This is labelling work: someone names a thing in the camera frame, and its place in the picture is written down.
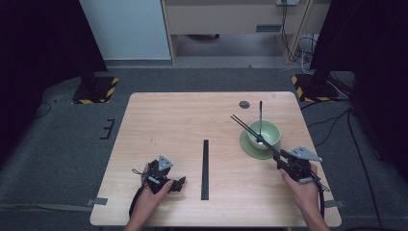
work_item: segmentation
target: green plate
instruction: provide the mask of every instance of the green plate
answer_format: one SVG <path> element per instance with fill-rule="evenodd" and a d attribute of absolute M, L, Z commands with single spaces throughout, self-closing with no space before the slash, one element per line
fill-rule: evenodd
<path fill-rule="evenodd" d="M 250 142 L 249 142 L 249 137 L 246 132 L 246 130 L 243 130 L 240 135 L 240 144 L 242 150 L 248 154 L 249 156 L 259 159 L 259 160 L 267 160 L 272 158 L 273 154 L 272 151 L 269 149 L 258 149 L 255 148 Z"/>

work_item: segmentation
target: chopsticks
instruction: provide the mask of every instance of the chopsticks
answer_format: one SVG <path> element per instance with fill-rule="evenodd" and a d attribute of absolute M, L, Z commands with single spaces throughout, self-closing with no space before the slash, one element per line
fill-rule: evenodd
<path fill-rule="evenodd" d="M 256 133 L 252 128 L 250 128 L 248 125 L 246 125 L 242 120 L 240 120 L 236 115 L 231 116 L 232 119 L 234 119 L 238 124 L 240 124 L 241 127 L 243 127 L 248 133 L 250 133 L 252 136 L 255 138 L 259 139 L 267 148 L 269 148 L 274 155 L 280 156 L 280 152 L 270 143 L 265 141 L 264 137 L 261 134 Z"/>

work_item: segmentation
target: yellow black hazard stripe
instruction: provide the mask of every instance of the yellow black hazard stripe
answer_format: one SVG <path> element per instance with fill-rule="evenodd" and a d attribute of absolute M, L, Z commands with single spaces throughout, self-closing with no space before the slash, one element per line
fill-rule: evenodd
<path fill-rule="evenodd" d="M 72 103 L 73 104 L 108 103 L 111 100 L 112 95 L 114 94 L 118 81 L 119 81 L 118 78 L 112 78 L 112 82 L 110 83 L 110 86 L 106 92 L 106 95 L 103 98 L 99 98 L 99 99 L 83 98 L 83 99 L 73 100 Z"/>
<path fill-rule="evenodd" d="M 302 87 L 298 84 L 297 77 L 292 77 L 292 83 L 294 88 L 296 89 L 297 97 L 299 98 L 300 102 L 323 102 L 323 101 L 336 101 L 339 97 L 306 97 L 303 94 Z"/>

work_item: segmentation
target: black curtain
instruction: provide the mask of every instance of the black curtain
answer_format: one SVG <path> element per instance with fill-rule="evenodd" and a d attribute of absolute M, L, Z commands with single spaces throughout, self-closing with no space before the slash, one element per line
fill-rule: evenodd
<path fill-rule="evenodd" d="M 318 76 L 352 71 L 350 95 L 379 159 L 408 182 L 403 134 L 408 130 L 408 4 L 404 0 L 332 0 L 311 68 Z"/>
<path fill-rule="evenodd" d="M 79 1 L 0 0 L 0 163 L 47 88 L 96 71 L 107 68 Z"/>

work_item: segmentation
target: wooden table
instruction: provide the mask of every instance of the wooden table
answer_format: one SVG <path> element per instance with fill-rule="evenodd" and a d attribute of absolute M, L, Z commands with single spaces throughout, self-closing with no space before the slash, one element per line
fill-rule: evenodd
<path fill-rule="evenodd" d="M 126 109 L 98 197 L 93 225 L 125 225 L 128 209 L 140 187 L 144 166 L 160 154 L 174 166 L 168 178 L 187 177 L 180 192 L 161 202 L 148 226 L 296 227 L 306 226 L 272 159 L 250 157 L 240 146 L 242 127 L 259 118 L 276 123 L 285 150 L 304 145 L 316 153 L 295 95 L 291 92 L 142 92 Z M 241 101 L 250 103 L 248 109 Z M 210 199 L 201 200 L 203 141 L 209 140 Z M 319 176 L 328 186 L 321 165 Z M 325 200 L 333 199 L 331 192 Z M 325 210 L 329 226 L 339 226 L 337 208 Z"/>

